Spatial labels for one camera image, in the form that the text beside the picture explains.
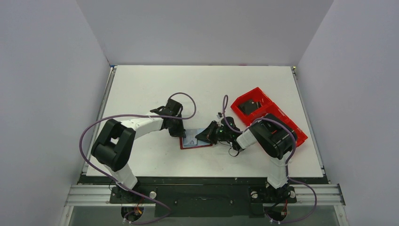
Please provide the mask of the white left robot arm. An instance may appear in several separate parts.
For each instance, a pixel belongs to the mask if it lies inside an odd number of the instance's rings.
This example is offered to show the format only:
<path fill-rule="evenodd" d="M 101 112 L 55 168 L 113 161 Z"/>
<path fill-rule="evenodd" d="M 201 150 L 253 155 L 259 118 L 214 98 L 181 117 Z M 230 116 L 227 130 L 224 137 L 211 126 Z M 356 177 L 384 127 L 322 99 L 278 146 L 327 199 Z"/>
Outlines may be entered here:
<path fill-rule="evenodd" d="M 117 121 L 109 119 L 100 131 L 91 155 L 103 164 L 124 190 L 133 189 L 138 179 L 128 165 L 134 141 L 151 132 L 167 129 L 171 137 L 185 137 L 181 103 L 169 99 L 165 106 L 143 117 Z"/>

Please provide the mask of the red leather card holder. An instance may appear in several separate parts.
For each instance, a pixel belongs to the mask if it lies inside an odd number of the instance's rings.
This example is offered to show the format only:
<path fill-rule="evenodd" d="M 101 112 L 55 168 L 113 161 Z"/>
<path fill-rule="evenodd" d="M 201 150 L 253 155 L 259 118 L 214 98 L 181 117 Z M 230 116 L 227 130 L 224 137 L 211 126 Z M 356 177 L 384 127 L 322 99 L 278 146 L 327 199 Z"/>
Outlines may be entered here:
<path fill-rule="evenodd" d="M 180 149 L 194 149 L 212 146 L 212 144 L 200 141 L 195 136 L 203 132 L 205 129 L 187 129 L 185 131 L 185 137 L 179 138 Z"/>

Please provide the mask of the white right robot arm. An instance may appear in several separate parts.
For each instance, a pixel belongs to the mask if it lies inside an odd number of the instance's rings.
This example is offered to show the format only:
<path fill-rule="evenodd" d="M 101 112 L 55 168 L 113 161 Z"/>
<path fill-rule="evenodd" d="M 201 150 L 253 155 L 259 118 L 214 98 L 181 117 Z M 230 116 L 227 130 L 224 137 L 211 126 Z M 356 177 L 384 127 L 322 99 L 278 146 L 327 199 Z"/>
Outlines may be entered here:
<path fill-rule="evenodd" d="M 289 183 L 288 162 L 296 148 L 297 135 L 271 113 L 256 119 L 244 130 L 236 126 L 232 117 L 221 115 L 195 138 L 208 144 L 227 144 L 237 154 L 253 145 L 260 145 L 269 156 L 268 185 L 281 189 Z"/>

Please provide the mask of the white VIP card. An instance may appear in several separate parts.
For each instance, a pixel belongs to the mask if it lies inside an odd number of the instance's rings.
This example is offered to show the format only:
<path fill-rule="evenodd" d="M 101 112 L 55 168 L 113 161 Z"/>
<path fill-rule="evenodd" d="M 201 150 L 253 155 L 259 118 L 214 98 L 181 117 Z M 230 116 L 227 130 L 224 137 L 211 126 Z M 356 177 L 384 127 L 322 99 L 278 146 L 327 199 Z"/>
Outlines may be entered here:
<path fill-rule="evenodd" d="M 190 148 L 198 146 L 198 140 L 195 137 L 183 137 L 182 139 L 183 148 Z"/>

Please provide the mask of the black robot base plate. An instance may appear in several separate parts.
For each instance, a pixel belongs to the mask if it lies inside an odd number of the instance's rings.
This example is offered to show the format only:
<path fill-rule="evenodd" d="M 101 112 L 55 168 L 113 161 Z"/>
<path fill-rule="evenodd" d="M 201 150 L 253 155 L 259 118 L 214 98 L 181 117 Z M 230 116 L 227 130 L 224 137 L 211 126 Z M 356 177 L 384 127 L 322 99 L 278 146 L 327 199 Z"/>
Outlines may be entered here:
<path fill-rule="evenodd" d="M 133 189 L 111 189 L 110 203 L 122 204 L 129 219 L 143 214 L 146 204 L 155 204 L 155 217 L 262 218 L 265 213 L 284 217 L 287 204 L 297 202 L 291 185 L 275 189 L 266 178 L 166 178 L 140 177 Z"/>

